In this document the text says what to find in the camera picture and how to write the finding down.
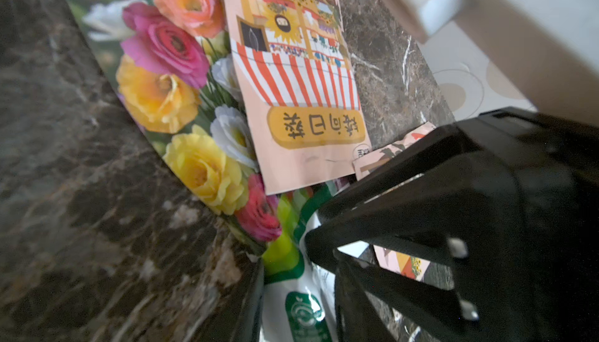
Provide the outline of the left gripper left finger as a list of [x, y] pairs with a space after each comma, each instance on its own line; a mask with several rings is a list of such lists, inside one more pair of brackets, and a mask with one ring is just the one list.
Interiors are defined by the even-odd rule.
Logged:
[[259, 341], [265, 286], [260, 260], [244, 275], [224, 309], [207, 326], [206, 341]]

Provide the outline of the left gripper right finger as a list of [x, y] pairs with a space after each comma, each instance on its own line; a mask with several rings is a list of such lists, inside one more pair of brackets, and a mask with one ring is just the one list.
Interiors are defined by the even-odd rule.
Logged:
[[335, 315], [339, 341], [396, 341], [354, 272], [354, 257], [335, 253]]

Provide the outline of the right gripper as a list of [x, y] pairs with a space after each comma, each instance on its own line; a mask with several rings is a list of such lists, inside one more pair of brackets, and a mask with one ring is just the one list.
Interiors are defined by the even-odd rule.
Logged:
[[540, 339], [596, 341], [598, 129], [515, 108], [457, 126], [464, 134], [434, 130], [322, 206], [305, 239], [310, 259], [335, 273], [335, 253], [365, 241], [439, 262], [450, 290], [353, 265], [368, 298], [439, 340], [516, 341], [519, 187]]

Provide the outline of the orange striped seed packet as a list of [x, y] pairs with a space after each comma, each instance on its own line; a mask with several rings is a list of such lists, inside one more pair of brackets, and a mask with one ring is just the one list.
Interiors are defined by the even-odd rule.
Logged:
[[[435, 130], [435, 128], [435, 125], [427, 122], [413, 131], [410, 131], [401, 140], [374, 150], [355, 160], [353, 165], [357, 181], [366, 178], [379, 167], [385, 165], [396, 156], [399, 156], [400, 153], [428, 135]], [[431, 262], [426, 259], [410, 256], [377, 245], [374, 245], [373, 249], [377, 263], [381, 268], [401, 274], [412, 280], [422, 281], [424, 274], [431, 264]]]

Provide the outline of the pink striped seed packet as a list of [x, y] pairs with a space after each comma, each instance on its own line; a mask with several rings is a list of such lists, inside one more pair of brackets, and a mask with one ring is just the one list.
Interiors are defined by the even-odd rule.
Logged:
[[224, 0], [265, 191], [353, 174], [371, 149], [339, 0]]

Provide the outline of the flower seed packet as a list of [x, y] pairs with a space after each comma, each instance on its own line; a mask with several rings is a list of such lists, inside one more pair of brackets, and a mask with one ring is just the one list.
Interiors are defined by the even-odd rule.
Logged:
[[337, 341], [332, 287], [307, 256], [317, 211], [353, 174], [265, 191], [224, 0], [67, 0], [119, 100], [166, 165], [265, 268], [265, 341]]

